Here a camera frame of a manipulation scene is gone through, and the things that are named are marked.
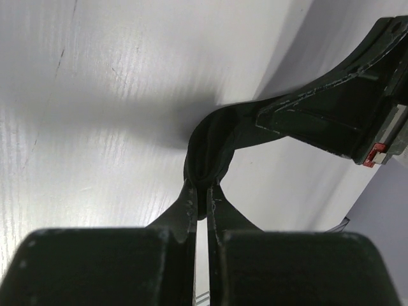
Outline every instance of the white surface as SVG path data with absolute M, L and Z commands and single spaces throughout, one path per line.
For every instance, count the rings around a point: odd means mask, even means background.
M 391 159 L 347 217 L 346 231 L 365 235 L 380 251 L 401 298 L 408 299 L 408 169 Z
M 395 156 L 395 159 L 403 164 L 405 167 L 408 167 L 408 147 L 399 155 Z
M 0 0 L 0 273 L 36 228 L 148 224 L 177 198 L 189 133 L 216 104 L 308 82 L 377 18 L 408 12 L 310 4 Z M 285 139 L 237 151 L 222 185 L 264 229 L 325 230 L 374 172 Z

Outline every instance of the gray wall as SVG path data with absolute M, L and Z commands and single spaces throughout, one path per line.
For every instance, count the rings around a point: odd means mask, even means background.
M 408 169 L 382 166 L 348 213 L 346 231 L 369 237 L 380 250 L 401 298 L 408 298 Z

